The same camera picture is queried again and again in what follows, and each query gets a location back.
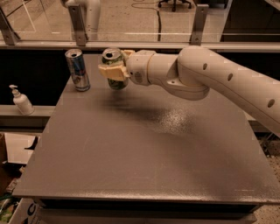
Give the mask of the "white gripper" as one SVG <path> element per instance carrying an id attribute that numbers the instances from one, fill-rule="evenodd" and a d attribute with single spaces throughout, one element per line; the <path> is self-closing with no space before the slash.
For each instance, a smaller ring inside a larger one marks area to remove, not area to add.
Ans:
<path id="1" fill-rule="evenodd" d="M 126 81 L 130 77 L 130 80 L 137 85 L 149 86 L 148 65 L 151 57 L 155 53 L 155 51 L 149 50 L 140 50 L 138 52 L 134 50 L 122 50 L 124 58 L 128 58 L 126 67 L 123 65 L 99 65 L 99 72 L 102 76 L 113 81 Z"/>

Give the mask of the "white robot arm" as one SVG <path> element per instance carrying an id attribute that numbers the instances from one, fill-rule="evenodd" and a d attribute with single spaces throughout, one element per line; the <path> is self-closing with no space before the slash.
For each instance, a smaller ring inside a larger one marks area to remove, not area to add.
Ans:
<path id="1" fill-rule="evenodd" d="M 207 48 L 191 45 L 178 54 L 108 48 L 102 53 L 98 69 L 112 81 L 158 85 L 190 101 L 204 99 L 213 89 L 280 135 L 279 81 Z"/>

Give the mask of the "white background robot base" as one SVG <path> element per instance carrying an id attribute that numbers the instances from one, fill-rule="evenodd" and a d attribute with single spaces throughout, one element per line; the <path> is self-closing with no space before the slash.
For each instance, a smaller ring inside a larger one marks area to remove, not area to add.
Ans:
<path id="1" fill-rule="evenodd" d="M 60 0 L 60 2 L 65 8 L 72 4 L 78 4 L 81 7 L 87 37 L 89 40 L 97 40 L 101 0 Z"/>

